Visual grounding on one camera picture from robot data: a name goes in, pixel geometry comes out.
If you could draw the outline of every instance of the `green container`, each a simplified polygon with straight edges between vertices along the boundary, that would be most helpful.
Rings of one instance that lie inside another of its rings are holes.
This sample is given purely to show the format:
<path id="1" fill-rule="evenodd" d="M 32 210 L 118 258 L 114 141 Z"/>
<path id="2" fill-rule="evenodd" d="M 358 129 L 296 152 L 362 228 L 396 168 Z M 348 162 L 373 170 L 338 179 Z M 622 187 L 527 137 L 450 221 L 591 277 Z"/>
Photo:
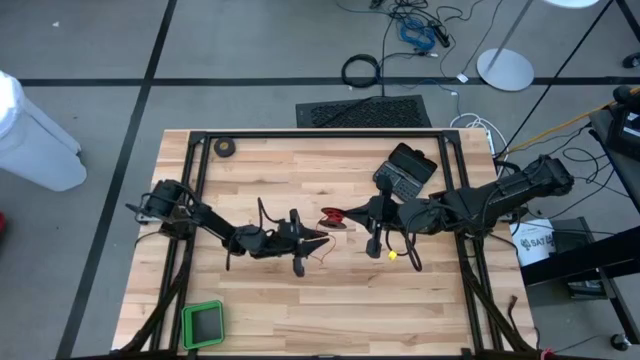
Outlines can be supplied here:
<path id="1" fill-rule="evenodd" d="M 182 347 L 185 350 L 219 344 L 224 340 L 222 303 L 218 300 L 182 309 Z"/>

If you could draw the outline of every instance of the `butcher block tabletop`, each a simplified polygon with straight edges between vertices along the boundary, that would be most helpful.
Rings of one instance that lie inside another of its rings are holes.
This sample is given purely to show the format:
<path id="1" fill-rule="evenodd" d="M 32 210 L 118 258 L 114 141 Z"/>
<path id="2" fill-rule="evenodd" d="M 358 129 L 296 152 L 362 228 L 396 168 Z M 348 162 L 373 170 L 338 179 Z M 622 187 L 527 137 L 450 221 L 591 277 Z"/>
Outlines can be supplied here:
<path id="1" fill-rule="evenodd" d="M 190 130 L 165 131 L 150 188 L 159 180 L 180 180 L 189 134 Z M 494 181 L 484 131 L 461 129 L 460 137 L 471 186 Z M 444 190 L 435 138 L 252 137 L 235 139 L 236 152 L 230 157 L 210 151 L 202 200 L 234 226 L 258 223 L 260 197 L 271 218 L 288 218 L 289 209 L 295 208 L 306 227 L 316 228 L 323 217 L 321 208 L 357 207 L 378 193 L 372 175 L 400 142 L 438 164 L 420 197 Z M 459 187 L 453 148 L 448 146 Z M 193 172 L 201 151 L 196 150 Z M 190 185 L 195 188 L 195 176 Z M 232 257 L 226 271 L 226 250 L 220 240 L 198 229 L 186 302 L 220 300 L 225 330 L 222 343 L 201 348 L 199 354 L 456 355 L 461 348 L 473 348 L 453 234 L 418 236 L 416 250 L 424 269 L 416 272 L 407 257 L 389 259 L 384 239 L 382 256 L 367 256 L 370 234 L 348 219 L 344 223 L 347 229 L 331 231 L 333 238 L 314 253 L 316 258 L 303 261 L 303 278 L 293 273 L 291 255 L 261 260 L 248 254 Z M 274 227 L 265 221 L 265 229 Z M 140 235 L 157 229 L 158 224 L 142 226 Z M 506 225 L 498 225 L 495 233 L 511 239 Z M 114 348 L 125 345 L 154 309 L 168 244 L 166 237 L 156 234 L 137 245 Z M 398 233 L 391 233 L 390 244 L 398 252 L 405 250 Z M 487 237 L 484 252 L 496 304 L 506 315 L 511 296 L 518 297 L 514 320 L 534 345 L 533 320 L 514 249 Z M 490 348 L 486 314 L 477 304 L 484 346 Z M 169 344 L 173 308 L 167 314 L 161 349 Z"/>

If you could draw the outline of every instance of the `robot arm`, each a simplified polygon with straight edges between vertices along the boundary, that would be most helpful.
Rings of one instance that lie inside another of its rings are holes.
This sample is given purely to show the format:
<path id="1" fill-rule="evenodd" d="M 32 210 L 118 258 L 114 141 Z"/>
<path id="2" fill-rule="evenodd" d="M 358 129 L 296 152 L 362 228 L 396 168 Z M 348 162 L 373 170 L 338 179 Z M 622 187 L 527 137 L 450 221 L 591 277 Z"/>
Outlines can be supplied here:
<path id="1" fill-rule="evenodd" d="M 432 235 L 459 230 L 484 236 L 498 217 L 536 197 L 565 195 L 573 183 L 560 160 L 549 156 L 541 156 L 524 170 L 482 187 L 435 193 L 428 199 L 413 199 L 402 205 L 391 199 L 388 184 L 379 181 L 380 195 L 364 206 L 351 210 L 322 209 L 329 217 L 322 224 L 341 228 L 342 218 L 362 224 L 373 234 L 367 243 L 367 254 L 376 257 L 369 249 L 375 247 L 370 244 L 377 244 L 379 250 L 381 229 L 399 231 L 406 237 L 410 233 Z"/>
<path id="2" fill-rule="evenodd" d="M 326 232 L 308 229 L 300 222 L 296 209 L 289 212 L 289 221 L 271 220 L 258 199 L 260 225 L 235 227 L 216 214 L 209 205 L 197 200 L 191 190 L 174 180 L 159 181 L 140 206 L 127 204 L 136 214 L 162 221 L 160 233 L 179 240 L 189 239 L 200 227 L 220 239 L 227 249 L 227 270 L 230 255 L 243 256 L 247 252 L 254 259 L 293 255 L 293 270 L 304 276 L 302 259 L 329 241 Z M 263 215 L 278 225 L 277 230 L 262 228 Z"/>

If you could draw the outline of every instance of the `black tape roll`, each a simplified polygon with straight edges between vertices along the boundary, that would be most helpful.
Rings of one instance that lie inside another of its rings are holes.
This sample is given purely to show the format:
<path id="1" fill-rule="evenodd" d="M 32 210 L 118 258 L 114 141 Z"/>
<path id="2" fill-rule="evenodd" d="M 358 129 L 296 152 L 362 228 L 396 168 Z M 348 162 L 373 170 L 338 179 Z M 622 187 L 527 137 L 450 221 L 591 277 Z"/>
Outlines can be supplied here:
<path id="1" fill-rule="evenodd" d="M 229 157 L 236 152 L 236 144 L 231 138 L 219 138 L 213 144 L 213 151 L 220 157 Z"/>

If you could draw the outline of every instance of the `white trash can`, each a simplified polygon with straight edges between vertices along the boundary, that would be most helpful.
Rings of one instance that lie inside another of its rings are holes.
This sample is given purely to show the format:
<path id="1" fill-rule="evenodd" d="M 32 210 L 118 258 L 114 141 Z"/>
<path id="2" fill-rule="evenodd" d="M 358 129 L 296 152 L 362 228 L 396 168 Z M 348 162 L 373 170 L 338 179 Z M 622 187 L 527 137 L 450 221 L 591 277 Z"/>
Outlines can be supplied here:
<path id="1" fill-rule="evenodd" d="M 53 191 L 78 186 L 87 170 L 80 144 L 24 96 L 0 71 L 0 168 Z"/>

